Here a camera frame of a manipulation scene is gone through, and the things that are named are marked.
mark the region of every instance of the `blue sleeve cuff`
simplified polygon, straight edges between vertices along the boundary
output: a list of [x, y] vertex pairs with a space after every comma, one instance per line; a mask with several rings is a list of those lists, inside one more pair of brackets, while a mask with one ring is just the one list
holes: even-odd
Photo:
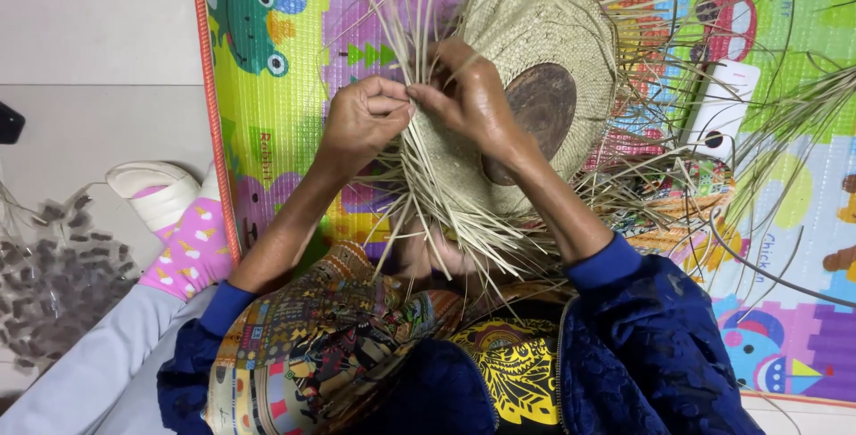
[[226, 332], [232, 327], [232, 323], [238, 320], [241, 313], [250, 306], [257, 295], [244, 291], [230, 285], [228, 282], [220, 283], [217, 293], [211, 298], [211, 303], [199, 318], [199, 324], [212, 335], [225, 337]]
[[624, 236], [613, 233], [612, 241], [597, 254], [565, 268], [565, 275], [577, 289], [592, 289], [613, 283], [638, 271], [642, 255], [627, 244]]

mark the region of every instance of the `woman's left hand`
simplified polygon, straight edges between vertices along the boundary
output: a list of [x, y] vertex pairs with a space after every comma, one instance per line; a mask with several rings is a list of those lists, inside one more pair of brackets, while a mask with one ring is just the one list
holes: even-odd
[[404, 85], [371, 76], [340, 89], [329, 105], [315, 164], [348, 182], [410, 123], [414, 107]]

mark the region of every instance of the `woman's right hand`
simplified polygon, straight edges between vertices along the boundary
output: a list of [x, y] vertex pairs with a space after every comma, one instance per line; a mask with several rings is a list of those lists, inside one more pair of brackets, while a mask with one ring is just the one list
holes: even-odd
[[428, 45], [429, 62], [437, 58], [449, 75], [445, 92], [438, 86], [412, 84], [407, 94], [458, 134], [474, 141], [485, 155], [500, 163], [534, 138], [514, 121], [493, 62], [481, 57], [459, 37]]

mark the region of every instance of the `white power strip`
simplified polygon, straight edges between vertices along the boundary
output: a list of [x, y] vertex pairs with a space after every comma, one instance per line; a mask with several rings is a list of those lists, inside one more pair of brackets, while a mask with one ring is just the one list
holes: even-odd
[[695, 152], [727, 162], [761, 69], [728, 59], [718, 62], [708, 69], [708, 75], [716, 81], [708, 79], [701, 86], [699, 107], [690, 113], [680, 142], [693, 145]]

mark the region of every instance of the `hand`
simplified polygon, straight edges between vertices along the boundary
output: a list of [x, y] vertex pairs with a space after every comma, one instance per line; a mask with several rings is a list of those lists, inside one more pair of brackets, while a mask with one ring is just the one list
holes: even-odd
[[349, 181], [407, 127], [413, 112], [404, 85], [393, 80], [371, 76], [343, 87], [330, 102], [314, 165]]
[[[514, 121], [493, 62], [479, 56], [459, 37], [431, 43], [428, 59], [434, 58], [439, 59], [446, 75], [439, 76], [434, 86], [412, 84], [407, 88], [411, 98], [501, 163], [513, 150], [534, 142]], [[439, 82], [450, 76], [453, 80], [441, 91], [444, 86]]]

